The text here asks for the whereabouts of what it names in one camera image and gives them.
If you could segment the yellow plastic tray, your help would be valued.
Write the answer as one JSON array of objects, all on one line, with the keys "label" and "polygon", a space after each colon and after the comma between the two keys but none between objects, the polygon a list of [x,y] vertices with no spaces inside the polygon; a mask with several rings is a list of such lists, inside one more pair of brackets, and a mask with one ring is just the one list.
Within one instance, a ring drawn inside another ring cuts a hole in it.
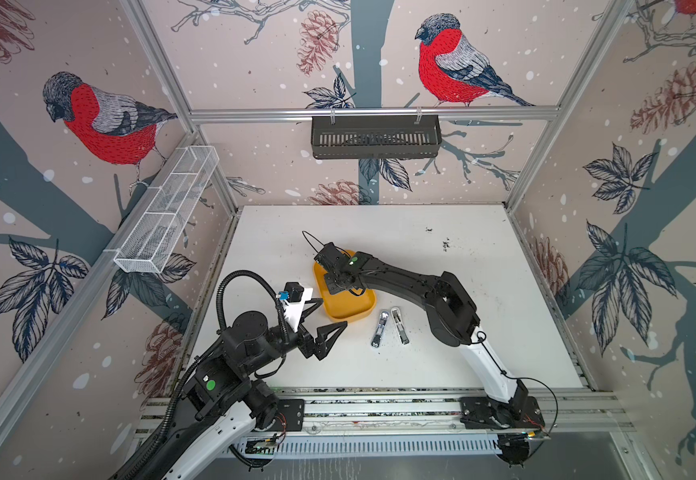
[{"label": "yellow plastic tray", "polygon": [[[327,316],[333,322],[361,320],[376,307],[376,293],[359,278],[356,265],[357,258],[353,251],[345,251],[332,244],[322,247],[315,256],[313,272],[318,291],[324,301]],[[328,270],[341,268],[347,268],[353,274],[354,288],[338,295],[330,295],[324,275]]]}]

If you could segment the light blue stapler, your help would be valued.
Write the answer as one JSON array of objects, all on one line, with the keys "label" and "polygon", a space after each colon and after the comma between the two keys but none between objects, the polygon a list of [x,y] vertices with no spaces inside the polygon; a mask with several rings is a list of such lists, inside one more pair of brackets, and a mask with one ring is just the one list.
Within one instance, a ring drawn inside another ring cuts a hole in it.
[{"label": "light blue stapler", "polygon": [[378,323],[371,340],[371,346],[373,348],[379,348],[381,346],[383,334],[385,332],[385,328],[387,326],[389,318],[390,312],[388,310],[382,310],[380,312]]}]

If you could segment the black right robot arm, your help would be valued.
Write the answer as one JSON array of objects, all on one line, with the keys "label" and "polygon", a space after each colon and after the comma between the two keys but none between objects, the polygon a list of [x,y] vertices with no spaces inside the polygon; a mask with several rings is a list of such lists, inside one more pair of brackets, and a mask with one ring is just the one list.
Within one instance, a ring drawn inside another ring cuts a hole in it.
[{"label": "black right robot arm", "polygon": [[349,253],[332,242],[325,244],[314,260],[325,270],[332,293],[379,290],[425,311],[432,335],[461,352],[485,392],[462,419],[467,427],[546,428],[537,400],[525,385],[527,379],[511,374],[492,352],[477,306],[453,273],[414,273],[366,252]]}]

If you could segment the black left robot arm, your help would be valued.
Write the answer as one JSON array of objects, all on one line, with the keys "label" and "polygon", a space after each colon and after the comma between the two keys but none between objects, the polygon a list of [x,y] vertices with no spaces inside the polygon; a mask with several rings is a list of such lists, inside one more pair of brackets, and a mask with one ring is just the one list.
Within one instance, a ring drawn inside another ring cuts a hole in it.
[{"label": "black left robot arm", "polygon": [[[247,277],[259,283],[273,299],[278,323],[268,324],[259,311],[247,311],[228,325],[224,313],[224,293],[231,281]],[[321,326],[317,335],[301,325],[318,310],[323,300],[307,300],[307,308],[291,327],[285,317],[284,300],[259,274],[237,270],[219,284],[216,311],[219,330],[215,342],[187,369],[170,398],[163,420],[143,445],[120,469],[114,479],[164,479],[179,458],[199,437],[239,402],[251,410],[253,425],[269,426],[278,413],[278,397],[264,382],[274,372],[260,369],[295,349],[304,357],[326,358],[346,321]]]}]

